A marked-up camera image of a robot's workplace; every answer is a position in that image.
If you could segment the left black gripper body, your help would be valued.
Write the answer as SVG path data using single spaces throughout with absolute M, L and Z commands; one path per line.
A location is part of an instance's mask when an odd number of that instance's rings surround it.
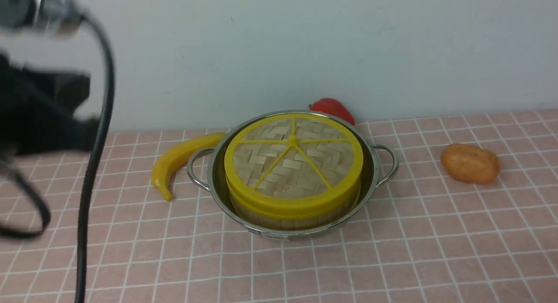
M 100 120 L 75 117 L 89 98 L 88 74 L 18 66 L 5 54 L 0 72 L 2 156 L 92 151 Z

